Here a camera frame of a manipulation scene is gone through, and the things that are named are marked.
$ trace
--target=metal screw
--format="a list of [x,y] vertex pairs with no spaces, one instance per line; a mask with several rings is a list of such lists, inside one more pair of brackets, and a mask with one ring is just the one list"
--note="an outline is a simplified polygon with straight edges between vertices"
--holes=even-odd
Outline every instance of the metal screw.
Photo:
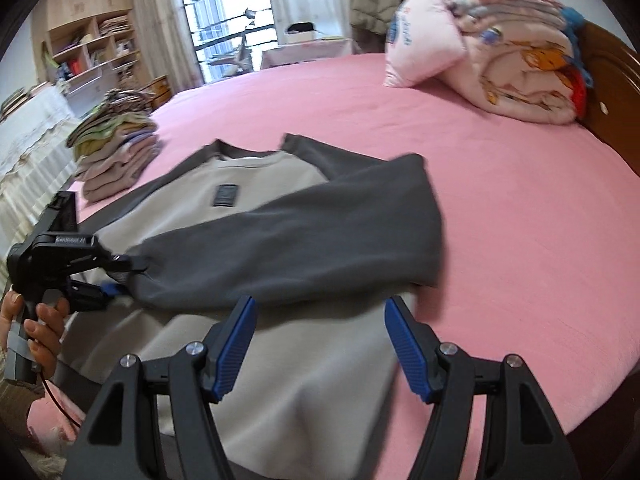
[[127,354],[122,359],[120,359],[120,366],[124,368],[131,368],[134,364],[136,364],[138,358],[133,354]]
[[198,355],[204,350],[204,345],[200,341],[194,341],[187,345],[186,350],[189,355]]
[[524,364],[524,361],[519,355],[511,354],[507,356],[507,364],[511,368],[520,368]]
[[455,343],[442,343],[440,345],[440,351],[444,355],[455,355],[458,352],[458,345]]

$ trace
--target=black logo patch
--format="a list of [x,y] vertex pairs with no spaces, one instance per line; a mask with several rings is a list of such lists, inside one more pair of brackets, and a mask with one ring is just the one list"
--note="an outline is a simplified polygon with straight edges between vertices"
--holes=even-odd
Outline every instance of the black logo patch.
[[213,207],[233,207],[238,198],[239,186],[236,184],[223,184],[218,186],[216,197],[213,199]]

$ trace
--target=pink bed sheet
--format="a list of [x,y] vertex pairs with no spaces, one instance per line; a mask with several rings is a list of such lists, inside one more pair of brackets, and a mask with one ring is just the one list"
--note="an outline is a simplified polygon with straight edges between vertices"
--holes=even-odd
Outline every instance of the pink bed sheet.
[[[155,113],[166,147],[138,185],[216,138],[270,150],[292,132],[380,158],[420,153],[444,215],[446,257],[418,320],[471,355],[522,355],[572,430],[640,355],[640,178],[577,124],[523,123],[440,83],[386,88],[384,76],[383,56],[372,54],[181,93]],[[111,200],[81,201],[80,218]],[[402,374],[395,391],[377,480],[406,478],[430,414]],[[477,468],[483,406],[474,406],[465,480]]]

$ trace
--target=finger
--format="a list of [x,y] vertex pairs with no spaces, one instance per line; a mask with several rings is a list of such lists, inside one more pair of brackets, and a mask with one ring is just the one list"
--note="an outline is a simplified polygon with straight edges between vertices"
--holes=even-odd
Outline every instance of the finger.
[[58,303],[56,304],[56,310],[62,314],[62,318],[64,319],[71,312],[71,307],[69,306],[69,302],[66,300],[64,296],[60,296]]
[[40,303],[36,307],[38,318],[43,320],[47,326],[53,330],[54,334],[60,339],[65,333],[65,317],[61,312],[52,306]]
[[10,290],[2,300],[2,308],[0,309],[0,316],[6,321],[12,321],[15,316],[18,315],[20,309],[24,304],[22,295],[14,290]]
[[39,343],[46,346],[53,355],[60,353],[60,338],[47,325],[35,322],[33,319],[27,319],[24,322],[24,331]]
[[56,371],[57,359],[46,346],[38,343],[37,341],[29,341],[29,350],[33,354],[33,358],[36,362],[42,366],[42,374],[45,379],[53,377],[53,373]]

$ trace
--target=pink pillow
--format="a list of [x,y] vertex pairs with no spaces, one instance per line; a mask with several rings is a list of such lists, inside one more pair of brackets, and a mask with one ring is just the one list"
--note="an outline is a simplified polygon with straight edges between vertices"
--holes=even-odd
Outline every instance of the pink pillow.
[[465,56],[460,32],[443,0],[405,0],[386,35],[385,85],[414,86]]

